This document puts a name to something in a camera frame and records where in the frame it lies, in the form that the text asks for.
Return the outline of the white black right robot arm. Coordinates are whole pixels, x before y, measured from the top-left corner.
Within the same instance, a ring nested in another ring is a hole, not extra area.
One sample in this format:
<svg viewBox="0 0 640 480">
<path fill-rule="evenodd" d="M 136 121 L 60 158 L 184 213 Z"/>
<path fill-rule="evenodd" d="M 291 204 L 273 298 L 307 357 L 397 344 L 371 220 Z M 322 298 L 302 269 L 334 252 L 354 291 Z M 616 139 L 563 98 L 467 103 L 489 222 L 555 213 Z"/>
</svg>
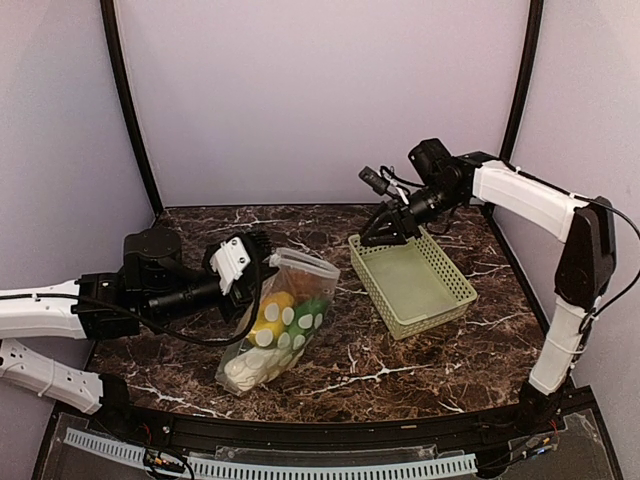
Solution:
<svg viewBox="0 0 640 480">
<path fill-rule="evenodd" d="M 419 183 L 390 169 L 364 167 L 359 177 L 389 199 L 360 231 L 366 247 L 405 245 L 438 216 L 477 199 L 509 210 L 563 245 L 555 276 L 555 310 L 538 360 L 523 383 L 510 424 L 530 434 L 550 420 L 583 354 L 597 306 L 616 268 L 614 219 L 607 199 L 581 200 L 484 152 L 452 155 L 437 138 L 408 154 Z"/>
</svg>

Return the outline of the green bok choy toy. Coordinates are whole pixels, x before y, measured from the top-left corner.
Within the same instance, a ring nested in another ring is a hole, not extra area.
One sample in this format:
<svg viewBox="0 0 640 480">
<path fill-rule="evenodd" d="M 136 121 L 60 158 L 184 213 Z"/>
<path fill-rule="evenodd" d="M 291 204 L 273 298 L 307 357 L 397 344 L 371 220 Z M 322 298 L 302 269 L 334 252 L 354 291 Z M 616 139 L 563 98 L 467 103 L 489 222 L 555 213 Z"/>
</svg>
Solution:
<svg viewBox="0 0 640 480">
<path fill-rule="evenodd" d="M 302 348 L 324 320 L 329 302 L 312 298 L 294 309 L 294 318 L 287 328 L 294 350 Z"/>
</svg>

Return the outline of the beige plastic basket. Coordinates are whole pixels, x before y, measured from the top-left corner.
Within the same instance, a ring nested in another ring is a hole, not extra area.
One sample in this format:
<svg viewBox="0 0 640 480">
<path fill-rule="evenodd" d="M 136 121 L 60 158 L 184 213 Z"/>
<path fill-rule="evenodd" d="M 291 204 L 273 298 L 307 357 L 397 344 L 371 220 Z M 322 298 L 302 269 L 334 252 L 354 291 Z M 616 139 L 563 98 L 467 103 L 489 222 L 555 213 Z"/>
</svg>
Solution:
<svg viewBox="0 0 640 480">
<path fill-rule="evenodd" d="M 478 294 L 425 230 L 405 245 L 366 247 L 348 238 L 351 264 L 396 340 L 456 320 Z"/>
</svg>

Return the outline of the clear zip top bag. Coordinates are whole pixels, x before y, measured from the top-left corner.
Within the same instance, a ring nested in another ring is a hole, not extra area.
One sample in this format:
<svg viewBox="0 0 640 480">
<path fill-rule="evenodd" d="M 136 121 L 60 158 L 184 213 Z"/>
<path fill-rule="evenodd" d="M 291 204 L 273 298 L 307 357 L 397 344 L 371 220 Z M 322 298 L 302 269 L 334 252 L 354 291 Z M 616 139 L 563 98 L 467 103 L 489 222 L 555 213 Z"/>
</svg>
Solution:
<svg viewBox="0 0 640 480">
<path fill-rule="evenodd" d="M 340 270 L 311 255 L 279 248 L 275 270 L 263 284 L 255 323 L 229 346 L 216 372 L 226 391 L 242 396 L 293 368 L 320 329 L 333 301 Z"/>
</svg>

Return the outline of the brown potato toy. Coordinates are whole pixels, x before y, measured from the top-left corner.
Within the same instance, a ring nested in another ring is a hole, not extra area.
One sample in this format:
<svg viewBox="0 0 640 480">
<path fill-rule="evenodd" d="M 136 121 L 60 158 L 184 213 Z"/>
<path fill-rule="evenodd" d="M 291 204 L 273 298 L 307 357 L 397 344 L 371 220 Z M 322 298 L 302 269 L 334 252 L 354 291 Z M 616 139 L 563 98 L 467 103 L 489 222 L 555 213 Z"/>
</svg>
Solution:
<svg viewBox="0 0 640 480">
<path fill-rule="evenodd" d="M 332 293 L 332 287 L 327 278 L 304 270 L 286 270 L 285 283 L 286 290 L 292 294 L 298 302 L 329 296 Z"/>
</svg>

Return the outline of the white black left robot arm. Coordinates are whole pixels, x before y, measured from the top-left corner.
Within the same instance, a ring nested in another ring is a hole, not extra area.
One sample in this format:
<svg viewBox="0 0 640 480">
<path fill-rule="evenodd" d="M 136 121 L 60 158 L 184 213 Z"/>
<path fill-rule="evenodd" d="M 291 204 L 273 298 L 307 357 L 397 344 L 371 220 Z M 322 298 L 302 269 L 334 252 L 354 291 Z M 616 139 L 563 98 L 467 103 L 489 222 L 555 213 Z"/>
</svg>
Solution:
<svg viewBox="0 0 640 480">
<path fill-rule="evenodd" d="M 272 252 L 260 231 L 239 232 L 206 248 L 201 266 L 182 261 L 180 236 L 149 228 L 125 237 L 116 272 L 1 293 L 1 377 L 40 397 L 101 416 L 120 436 L 141 427 L 126 381 L 87 372 L 31 349 L 31 339 L 103 341 L 148 329 L 203 347 L 226 347 L 254 326 Z M 230 337 L 206 340 L 173 329 L 176 320 L 215 309 L 225 321 L 249 316 Z"/>
</svg>

